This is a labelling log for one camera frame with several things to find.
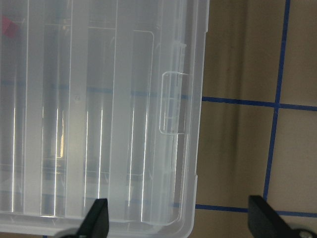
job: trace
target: transparent storage box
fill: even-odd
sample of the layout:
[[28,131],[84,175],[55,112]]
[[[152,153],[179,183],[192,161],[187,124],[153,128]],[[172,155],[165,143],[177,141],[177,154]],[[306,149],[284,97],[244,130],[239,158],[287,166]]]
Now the transparent storage box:
[[0,0],[0,231],[187,237],[209,0]]

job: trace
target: red object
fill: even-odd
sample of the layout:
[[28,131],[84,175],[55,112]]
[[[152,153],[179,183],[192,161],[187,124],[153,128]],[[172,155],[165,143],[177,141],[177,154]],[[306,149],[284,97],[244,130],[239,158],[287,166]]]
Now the red object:
[[14,38],[18,29],[19,26],[17,24],[5,16],[2,17],[2,34]]

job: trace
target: clear plastic container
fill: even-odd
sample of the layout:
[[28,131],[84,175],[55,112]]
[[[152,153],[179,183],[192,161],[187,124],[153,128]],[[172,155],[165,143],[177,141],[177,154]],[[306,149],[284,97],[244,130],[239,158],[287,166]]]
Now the clear plastic container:
[[209,0],[0,0],[0,231],[192,229]]

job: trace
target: black object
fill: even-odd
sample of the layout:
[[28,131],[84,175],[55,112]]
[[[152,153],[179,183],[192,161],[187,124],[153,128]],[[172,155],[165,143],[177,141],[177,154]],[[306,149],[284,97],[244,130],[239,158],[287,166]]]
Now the black object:
[[75,234],[62,238],[106,238],[109,232],[108,201],[96,199],[87,216]]
[[254,238],[317,238],[305,229],[292,230],[261,196],[249,196],[248,225]]

